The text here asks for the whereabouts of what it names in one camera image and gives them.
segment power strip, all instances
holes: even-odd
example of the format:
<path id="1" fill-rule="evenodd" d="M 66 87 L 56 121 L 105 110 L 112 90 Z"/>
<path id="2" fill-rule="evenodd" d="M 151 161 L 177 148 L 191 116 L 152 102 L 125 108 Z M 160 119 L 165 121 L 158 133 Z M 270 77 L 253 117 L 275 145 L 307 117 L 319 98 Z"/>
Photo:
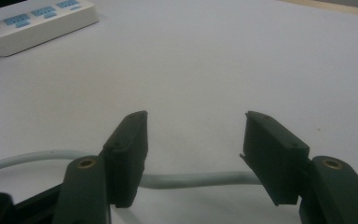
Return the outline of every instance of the power strip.
<path id="1" fill-rule="evenodd" d="M 0 57 L 9 56 L 99 21 L 94 4 L 65 0 L 0 21 Z"/>

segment white desk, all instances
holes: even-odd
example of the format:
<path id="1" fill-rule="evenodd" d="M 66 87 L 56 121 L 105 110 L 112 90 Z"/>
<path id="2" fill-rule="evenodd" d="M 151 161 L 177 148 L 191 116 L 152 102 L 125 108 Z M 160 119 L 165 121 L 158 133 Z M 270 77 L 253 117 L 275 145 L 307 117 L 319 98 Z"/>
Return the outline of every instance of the white desk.
<path id="1" fill-rule="evenodd" d="M 94 3 L 99 23 L 0 59 L 0 159 L 96 154 L 127 114 L 145 109 L 146 173 L 249 171 L 239 154 L 254 110 L 306 142 L 311 157 L 337 157 L 358 173 L 358 16 L 267 0 Z M 36 5 L 48 3 L 0 17 Z M 18 203 L 61 183 L 67 163 L 2 170 L 0 191 Z M 275 207 L 258 186 L 139 189 L 112 217 L 289 224 L 300 223 L 297 209 Z"/>

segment white cable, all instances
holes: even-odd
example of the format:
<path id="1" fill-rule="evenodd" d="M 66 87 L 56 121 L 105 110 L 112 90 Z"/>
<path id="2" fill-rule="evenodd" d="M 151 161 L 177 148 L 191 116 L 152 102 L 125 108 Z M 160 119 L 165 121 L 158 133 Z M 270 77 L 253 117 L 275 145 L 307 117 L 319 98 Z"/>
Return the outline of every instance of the white cable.
<path id="1" fill-rule="evenodd" d="M 30 161 L 46 161 L 46 160 L 75 160 L 80 157 L 89 156 L 89 153 L 74 150 L 52 150 L 40 151 L 22 154 L 0 160 L 0 169 L 13 165 L 19 165 Z"/>
<path id="2" fill-rule="evenodd" d="M 186 189 L 221 185 L 260 185 L 251 172 L 224 172 L 196 175 L 143 175 L 139 187 L 145 189 Z"/>
<path id="3" fill-rule="evenodd" d="M 0 160 L 0 169 L 30 161 L 75 160 L 89 153 L 73 150 L 53 150 L 26 153 Z M 224 172 L 195 175 L 143 175 L 139 187 L 145 189 L 186 189 L 221 185 L 259 185 L 257 176 L 246 172 Z"/>

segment brass insert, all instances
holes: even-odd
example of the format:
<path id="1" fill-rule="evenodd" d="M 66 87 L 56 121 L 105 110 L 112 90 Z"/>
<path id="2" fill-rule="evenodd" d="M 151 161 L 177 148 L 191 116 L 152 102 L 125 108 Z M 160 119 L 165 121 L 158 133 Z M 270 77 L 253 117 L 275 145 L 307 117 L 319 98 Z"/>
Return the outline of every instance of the brass insert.
<path id="1" fill-rule="evenodd" d="M 344 166 L 339 161 L 333 161 L 333 160 L 322 160 L 322 163 L 327 166 L 328 168 L 334 169 L 334 170 L 341 170 Z"/>
<path id="2" fill-rule="evenodd" d="M 94 159 L 85 159 L 83 161 L 80 161 L 77 164 L 77 168 L 79 168 L 79 169 L 87 169 L 87 168 L 90 168 L 91 166 L 95 165 L 95 163 L 97 163 L 97 161 L 94 160 Z"/>

